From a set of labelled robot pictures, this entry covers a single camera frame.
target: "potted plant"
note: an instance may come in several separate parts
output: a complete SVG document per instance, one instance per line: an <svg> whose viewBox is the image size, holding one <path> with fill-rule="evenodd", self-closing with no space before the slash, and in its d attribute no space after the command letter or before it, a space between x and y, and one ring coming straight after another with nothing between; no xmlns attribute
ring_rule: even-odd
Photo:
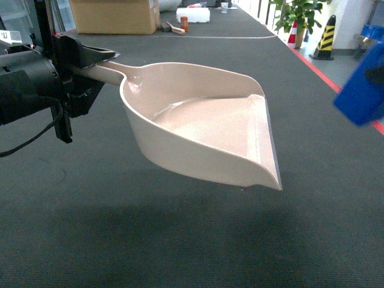
<svg viewBox="0 0 384 288"><path fill-rule="evenodd" d="M323 3L332 0L269 0L270 4L276 4L276 10L280 10L280 18L276 22L276 31L284 28L289 33L293 23L297 21L296 48L301 47L305 29L313 33L314 25L321 28L322 25L314 19L315 12L322 12Z"/></svg>

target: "black cable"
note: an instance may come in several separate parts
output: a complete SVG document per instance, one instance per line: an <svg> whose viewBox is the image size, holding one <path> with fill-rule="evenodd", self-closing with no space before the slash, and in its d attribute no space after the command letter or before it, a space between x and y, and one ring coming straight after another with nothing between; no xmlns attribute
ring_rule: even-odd
<svg viewBox="0 0 384 288"><path fill-rule="evenodd" d="M56 115L54 120L50 124L48 124L48 126L46 128L44 128L40 133L38 133L35 137L29 139L28 141L24 142L23 144L19 145L18 147L15 147L15 148L8 150L8 151L0 152L0 158L9 156L9 155L17 152L18 150L24 148L26 145L31 144L33 141L35 141L41 135L43 135L46 131L48 131L53 126L55 126L55 124L57 122L59 122L60 119L63 117L64 111L62 109L62 106L61 106L61 103L59 100L52 98L52 97L42 97L42 100L52 102L52 104L53 104L52 106L57 105L59 107L59 113Z"/></svg>

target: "blue bin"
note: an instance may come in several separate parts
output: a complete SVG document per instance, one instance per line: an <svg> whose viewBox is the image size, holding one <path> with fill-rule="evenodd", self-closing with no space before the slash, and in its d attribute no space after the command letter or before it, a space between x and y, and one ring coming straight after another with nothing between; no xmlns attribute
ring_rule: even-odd
<svg viewBox="0 0 384 288"><path fill-rule="evenodd" d="M384 86L373 83L364 74L367 69L379 66L384 66L384 44L380 42L366 52L334 100L335 106L356 125L384 117Z"/></svg>
<svg viewBox="0 0 384 288"><path fill-rule="evenodd" d="M361 35L377 41L384 39L384 27L374 25L364 25Z"/></svg>

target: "beige dustpan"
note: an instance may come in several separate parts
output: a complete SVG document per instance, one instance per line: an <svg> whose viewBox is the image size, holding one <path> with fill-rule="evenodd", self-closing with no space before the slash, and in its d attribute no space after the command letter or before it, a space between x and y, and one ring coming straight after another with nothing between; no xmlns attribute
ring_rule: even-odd
<svg viewBox="0 0 384 288"><path fill-rule="evenodd" d="M153 163L212 182L281 190L268 107L254 79L184 63L105 62L76 73L120 86L139 148Z"/></svg>

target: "white foam box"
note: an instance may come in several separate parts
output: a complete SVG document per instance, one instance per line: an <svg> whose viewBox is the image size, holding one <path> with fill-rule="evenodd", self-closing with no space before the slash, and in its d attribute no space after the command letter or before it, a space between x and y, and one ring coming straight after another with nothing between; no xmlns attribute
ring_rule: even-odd
<svg viewBox="0 0 384 288"><path fill-rule="evenodd" d="M179 23L182 16L188 17L188 23L207 23L211 17L211 12L208 8L178 8L176 18Z"/></svg>

